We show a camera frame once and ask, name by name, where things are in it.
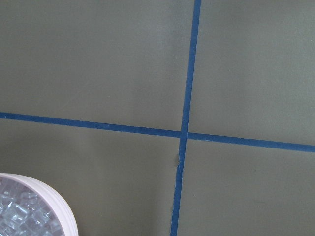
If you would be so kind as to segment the pink bowl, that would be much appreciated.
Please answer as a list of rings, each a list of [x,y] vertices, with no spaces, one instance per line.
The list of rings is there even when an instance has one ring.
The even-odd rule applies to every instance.
[[[14,180],[37,193],[60,222],[64,233],[63,236],[77,236],[79,234],[71,208],[55,189],[32,177],[8,173],[2,173],[0,178],[2,177]]]

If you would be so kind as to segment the clear ice cubes pile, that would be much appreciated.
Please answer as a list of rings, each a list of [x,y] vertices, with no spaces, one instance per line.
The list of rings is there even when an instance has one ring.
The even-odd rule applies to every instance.
[[[42,198],[24,185],[0,179],[2,236],[63,236],[63,229]]]

